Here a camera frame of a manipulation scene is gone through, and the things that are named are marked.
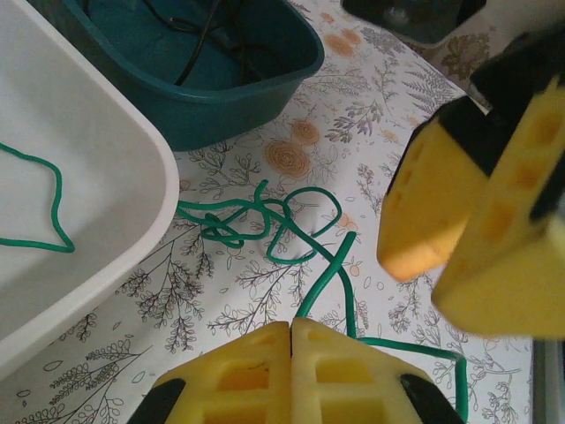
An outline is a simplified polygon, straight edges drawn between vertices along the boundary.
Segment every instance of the teal plastic tub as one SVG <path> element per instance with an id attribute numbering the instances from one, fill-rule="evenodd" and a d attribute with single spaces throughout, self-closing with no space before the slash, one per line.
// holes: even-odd
<path id="1" fill-rule="evenodd" d="M 238 28 L 230 22 L 215 30 L 214 38 L 224 47 L 207 38 L 189 77 L 177 87 L 199 35 L 166 27 L 142 0 L 90 0 L 91 19 L 83 0 L 28 2 L 176 151 L 203 148 L 274 119 L 324 59 L 320 38 L 286 0 L 222 0 L 216 21 L 223 22 L 237 7 Z M 165 19 L 189 19 L 203 26 L 211 0 L 151 3 Z M 251 76 L 244 85 L 237 51 L 229 49 L 241 39 L 251 46 L 245 49 L 246 74 Z"/>

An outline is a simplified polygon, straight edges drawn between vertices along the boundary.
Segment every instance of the floral tablecloth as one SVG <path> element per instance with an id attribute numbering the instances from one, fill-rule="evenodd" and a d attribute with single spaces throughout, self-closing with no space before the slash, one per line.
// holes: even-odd
<path id="1" fill-rule="evenodd" d="M 302 186 L 327 188 L 345 215 L 322 242 L 335 251 L 347 230 L 358 232 L 343 264 L 355 289 L 358 332 L 464 354 L 470 422 L 530 422 L 531 342 L 480 339 L 451 327 L 430 304 L 437 273 L 396 284 L 375 257 L 382 196 L 411 131 L 462 92 L 393 35 L 346 16 L 337 1 L 293 4 L 323 40 L 320 72 L 275 121 L 177 154 L 181 198 L 248 198 L 263 178 L 277 198 Z M 292 207 L 307 231 L 335 213 L 315 195 L 297 197 Z M 250 212 L 237 225 L 260 231 L 260 217 Z M 277 246 L 288 258 L 307 250 L 290 236 Z M 199 226 L 175 219 L 115 295 L 0 382 L 0 421 L 126 423 L 163 372 L 267 322 L 291 320 L 326 263 L 316 257 L 275 265 L 265 251 L 263 241 L 242 249 L 205 241 Z M 313 317 L 344 331 L 337 278 Z M 395 354 L 422 367 L 453 400 L 452 363 Z"/>

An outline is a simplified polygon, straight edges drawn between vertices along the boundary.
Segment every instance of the white tray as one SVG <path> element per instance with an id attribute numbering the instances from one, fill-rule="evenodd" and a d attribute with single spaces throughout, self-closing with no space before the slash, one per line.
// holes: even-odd
<path id="1" fill-rule="evenodd" d="M 107 298 L 159 242 L 178 173 L 163 137 L 24 0 L 0 1 L 0 140 L 63 172 L 73 254 L 0 246 L 0 379 Z M 0 152 L 0 237 L 57 242 L 50 170 Z"/>

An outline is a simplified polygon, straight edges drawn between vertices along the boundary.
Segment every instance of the green cable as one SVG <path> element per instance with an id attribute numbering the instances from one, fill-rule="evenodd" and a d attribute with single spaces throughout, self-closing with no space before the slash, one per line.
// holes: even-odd
<path id="1" fill-rule="evenodd" d="M 456 410 L 463 419 L 467 421 L 469 414 L 468 406 L 468 388 L 467 388 L 467 361 L 465 357 L 459 353 L 444 351 L 442 349 L 436 349 L 433 347 L 423 346 L 421 344 L 409 344 L 403 342 L 395 342 L 392 340 L 387 340 L 384 338 L 374 338 L 374 337 L 361 337 L 357 338 L 357 328 L 356 328 L 356 315 L 355 315 L 355 296 L 353 293 L 353 287 L 347 272 L 343 268 L 343 261 L 350 251 L 357 233 L 354 231 L 348 231 L 345 235 L 345 239 L 340 245 L 337 253 L 332 255 L 323 245 L 318 243 L 315 239 L 320 235 L 324 234 L 331 227 L 333 227 L 342 217 L 342 208 L 335 196 L 319 187 L 304 187 L 297 189 L 296 191 L 289 194 L 283 201 L 277 199 L 261 199 L 261 194 L 265 190 L 268 182 L 263 180 L 255 189 L 252 201 L 246 201 L 242 199 L 234 199 L 230 201 L 222 201 L 216 204 L 202 204 L 202 203 L 192 203 L 189 201 L 180 201 L 178 203 L 177 213 L 185 219 L 188 219 L 194 223 L 198 223 L 203 226 L 201 235 L 202 238 L 212 241 L 218 241 L 223 243 L 227 247 L 241 248 L 243 247 L 245 241 L 247 240 L 261 240 L 267 237 L 271 232 L 271 220 L 277 221 L 280 226 L 276 231 L 273 239 L 267 247 L 267 258 L 273 262 L 283 265 L 297 265 L 310 261 L 316 254 L 321 254 L 327 261 L 328 267 L 324 270 L 318 280 L 310 288 L 308 293 L 305 295 L 304 300 L 298 307 L 296 317 L 306 317 L 310 314 L 310 311 L 315 303 L 316 299 L 320 296 L 324 288 L 328 285 L 331 279 L 337 274 L 342 280 L 343 291 L 345 294 L 345 324 L 346 324 L 346 334 L 349 337 L 355 338 L 358 341 L 366 343 L 372 346 L 388 347 L 391 349 L 422 353 L 424 355 L 430 355 L 438 358 L 444 358 L 448 360 L 453 360 L 456 363 Z M 289 206 L 289 202 L 301 193 L 321 193 L 328 197 L 335 206 L 336 214 L 335 217 L 325 225 L 321 230 L 316 231 L 314 234 L 309 236 L 303 232 L 292 220 L 292 211 Z M 282 209 L 282 216 L 274 212 L 274 210 L 267 207 L 267 205 L 276 205 Z M 208 211 L 220 210 L 226 208 L 237 208 L 236 212 L 228 216 L 227 218 L 221 220 L 219 217 L 209 213 Z M 204 218 L 199 218 L 193 216 L 186 209 L 207 211 Z M 229 224 L 236 220 L 238 217 L 243 215 L 249 210 L 255 210 L 259 212 L 263 218 L 263 231 L 260 234 L 245 234 L 239 233 L 236 230 L 229 227 Z M 312 252 L 305 254 L 297 259 L 283 259 L 277 258 L 273 255 L 273 251 L 283 236 L 285 231 L 294 232 L 300 239 L 302 239 L 306 244 L 310 245 Z"/>
<path id="2" fill-rule="evenodd" d="M 74 244 L 72 243 L 71 239 L 66 235 L 63 228 L 61 227 L 61 224 L 59 223 L 59 216 L 58 216 L 59 206 L 63 198 L 63 175 L 61 174 L 61 171 L 53 163 L 48 162 L 45 159 L 41 159 L 40 157 L 37 156 L 26 155 L 25 153 L 21 153 L 15 148 L 6 146 L 1 142 L 0 142 L 0 150 L 3 150 L 4 152 L 10 155 L 14 155 L 18 157 L 18 159 L 22 159 L 24 161 L 38 163 L 40 165 L 46 166 L 47 168 L 53 171 L 53 173 L 55 174 L 56 186 L 55 186 L 55 198 L 53 199 L 53 203 L 51 205 L 51 223 L 57 235 L 64 242 L 64 246 L 60 246 L 51 243 L 44 243 L 41 241 L 19 240 L 14 238 L 0 238 L 0 246 L 29 247 L 35 249 L 49 250 L 52 252 L 59 252 L 61 254 L 71 254 L 72 252 L 74 252 L 75 251 Z"/>

